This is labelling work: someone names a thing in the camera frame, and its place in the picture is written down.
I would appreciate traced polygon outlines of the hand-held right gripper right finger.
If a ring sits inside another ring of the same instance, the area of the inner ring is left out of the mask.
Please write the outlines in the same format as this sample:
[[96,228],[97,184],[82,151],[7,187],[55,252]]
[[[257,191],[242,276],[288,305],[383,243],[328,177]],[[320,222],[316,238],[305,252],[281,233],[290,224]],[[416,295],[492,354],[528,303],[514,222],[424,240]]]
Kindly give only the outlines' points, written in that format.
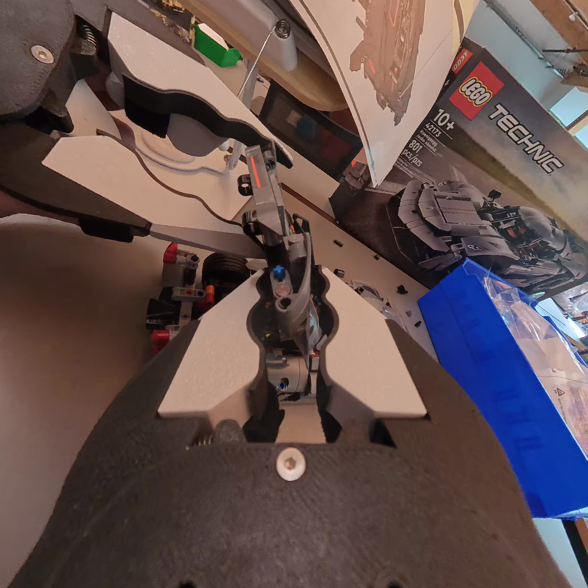
[[391,308],[366,283],[347,284],[327,268],[320,301],[327,339],[320,351],[317,405],[327,443],[349,422],[422,419],[428,411],[401,356]]

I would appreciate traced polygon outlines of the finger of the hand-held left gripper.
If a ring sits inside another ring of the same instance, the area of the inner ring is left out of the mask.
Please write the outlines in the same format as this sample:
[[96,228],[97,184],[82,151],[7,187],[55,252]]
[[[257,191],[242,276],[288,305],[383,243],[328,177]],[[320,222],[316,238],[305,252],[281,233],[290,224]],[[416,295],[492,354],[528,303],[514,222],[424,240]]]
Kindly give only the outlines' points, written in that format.
[[249,259],[265,259],[263,246],[241,224],[217,216],[202,199],[173,190],[114,136],[60,138],[42,164],[151,225],[157,239]]
[[116,12],[107,41],[114,73],[122,80],[125,112],[134,124],[168,138],[193,158],[233,139],[247,147],[274,143],[277,161],[293,166],[282,142],[206,65]]

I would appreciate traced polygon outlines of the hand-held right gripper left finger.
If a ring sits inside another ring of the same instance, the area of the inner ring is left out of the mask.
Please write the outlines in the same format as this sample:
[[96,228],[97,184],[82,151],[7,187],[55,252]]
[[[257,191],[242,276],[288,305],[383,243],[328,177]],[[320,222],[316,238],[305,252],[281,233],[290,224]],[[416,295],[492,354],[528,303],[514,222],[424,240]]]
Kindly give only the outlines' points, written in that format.
[[160,417],[195,417],[212,429],[234,420],[248,440],[276,441],[282,410],[252,326],[262,275],[257,271],[198,321],[159,405]]

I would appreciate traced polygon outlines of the grey lego door panel assembly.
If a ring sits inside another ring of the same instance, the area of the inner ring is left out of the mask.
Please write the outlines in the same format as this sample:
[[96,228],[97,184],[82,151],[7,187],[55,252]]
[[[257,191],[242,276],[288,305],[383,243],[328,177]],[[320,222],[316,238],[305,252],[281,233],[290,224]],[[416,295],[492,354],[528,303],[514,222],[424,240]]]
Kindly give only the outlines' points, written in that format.
[[315,263],[310,224],[285,207],[276,148],[251,146],[245,158],[248,174],[239,177],[238,188],[252,197],[254,210],[243,215],[243,231],[259,242],[267,264],[257,281],[254,334],[278,400],[314,399],[319,344],[326,342],[332,318],[322,301],[326,283]]

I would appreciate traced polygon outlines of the dark lego set box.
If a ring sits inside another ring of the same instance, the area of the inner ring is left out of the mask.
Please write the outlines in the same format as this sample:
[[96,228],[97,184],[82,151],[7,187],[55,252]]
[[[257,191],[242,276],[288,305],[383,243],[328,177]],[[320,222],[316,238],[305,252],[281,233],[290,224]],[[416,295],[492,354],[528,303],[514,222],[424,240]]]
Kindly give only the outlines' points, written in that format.
[[356,163],[329,201],[340,228],[427,288],[466,260],[532,296],[587,280],[587,151],[468,39],[386,178]]

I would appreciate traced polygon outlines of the black box with yellow car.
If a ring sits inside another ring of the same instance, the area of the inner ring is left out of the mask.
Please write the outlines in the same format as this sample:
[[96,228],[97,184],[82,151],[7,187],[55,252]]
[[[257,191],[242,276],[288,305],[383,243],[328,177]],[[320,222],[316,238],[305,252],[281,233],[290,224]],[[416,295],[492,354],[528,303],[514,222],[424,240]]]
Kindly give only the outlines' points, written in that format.
[[179,1],[151,1],[159,18],[185,43],[194,47],[196,18]]

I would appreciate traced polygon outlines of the green plastic bin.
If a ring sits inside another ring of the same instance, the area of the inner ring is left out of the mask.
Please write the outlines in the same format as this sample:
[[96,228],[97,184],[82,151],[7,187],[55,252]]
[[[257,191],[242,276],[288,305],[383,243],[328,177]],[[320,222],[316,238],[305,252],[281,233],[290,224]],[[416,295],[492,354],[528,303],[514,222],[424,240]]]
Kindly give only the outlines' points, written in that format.
[[220,68],[236,66],[243,59],[240,52],[204,23],[194,24],[194,48]]

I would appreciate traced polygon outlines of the blue plastic bin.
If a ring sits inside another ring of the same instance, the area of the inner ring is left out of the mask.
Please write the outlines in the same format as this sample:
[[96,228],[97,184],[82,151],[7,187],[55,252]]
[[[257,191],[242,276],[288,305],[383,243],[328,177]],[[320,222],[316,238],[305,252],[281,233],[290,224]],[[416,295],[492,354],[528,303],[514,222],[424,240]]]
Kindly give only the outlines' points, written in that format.
[[587,518],[587,455],[496,310],[485,276],[507,283],[467,260],[419,299],[437,358],[489,423],[532,515]]

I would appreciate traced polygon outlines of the clear plastic parts bags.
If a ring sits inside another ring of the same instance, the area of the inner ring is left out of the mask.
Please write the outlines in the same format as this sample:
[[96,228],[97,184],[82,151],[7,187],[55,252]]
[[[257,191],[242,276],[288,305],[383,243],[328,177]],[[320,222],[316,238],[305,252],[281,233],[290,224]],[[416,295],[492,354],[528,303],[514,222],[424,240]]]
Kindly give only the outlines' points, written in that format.
[[515,287],[490,276],[484,288],[546,389],[571,434],[587,454],[587,367],[563,335]]

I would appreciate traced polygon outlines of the white instruction booklet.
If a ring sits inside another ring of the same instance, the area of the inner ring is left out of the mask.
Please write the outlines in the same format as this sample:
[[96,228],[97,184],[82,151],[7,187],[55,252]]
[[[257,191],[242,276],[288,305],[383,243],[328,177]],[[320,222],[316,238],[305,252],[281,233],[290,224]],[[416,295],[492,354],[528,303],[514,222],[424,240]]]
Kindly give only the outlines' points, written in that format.
[[381,184],[437,100],[479,1],[290,1],[326,56]]

